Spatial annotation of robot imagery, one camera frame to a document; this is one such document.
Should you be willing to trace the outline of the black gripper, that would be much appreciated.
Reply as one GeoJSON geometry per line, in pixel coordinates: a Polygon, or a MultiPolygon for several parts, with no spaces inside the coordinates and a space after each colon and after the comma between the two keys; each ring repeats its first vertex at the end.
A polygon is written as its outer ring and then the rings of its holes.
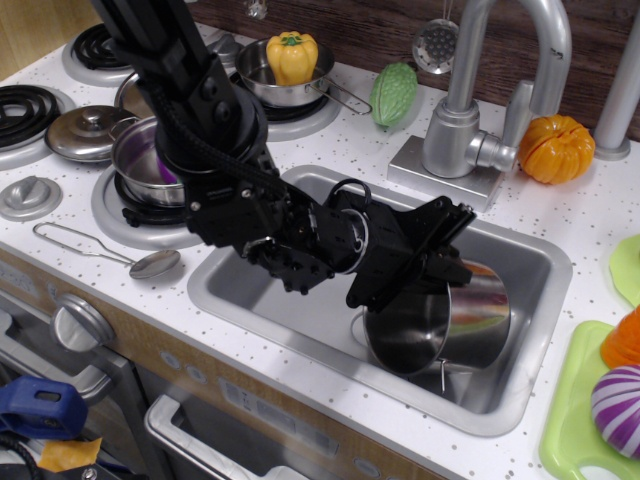
{"type": "Polygon", "coordinates": [[[346,296],[349,307],[380,312],[407,289],[438,293],[470,283],[472,272],[452,242],[475,220],[471,207],[441,196],[407,211],[374,201],[364,213],[369,238],[346,296]]]}

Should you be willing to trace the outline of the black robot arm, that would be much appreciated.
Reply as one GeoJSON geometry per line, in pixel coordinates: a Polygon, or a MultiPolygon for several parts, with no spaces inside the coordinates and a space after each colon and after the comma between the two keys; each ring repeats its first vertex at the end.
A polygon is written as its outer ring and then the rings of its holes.
{"type": "Polygon", "coordinates": [[[452,245],[474,220],[470,207],[439,197],[398,211],[351,178],[314,200],[281,178],[260,102],[230,82],[184,2],[94,7],[116,57],[138,74],[157,119],[156,151],[182,183],[186,225],[203,242],[234,248],[289,292],[353,274],[347,303],[373,311],[404,291],[439,293],[471,281],[452,245]]]}

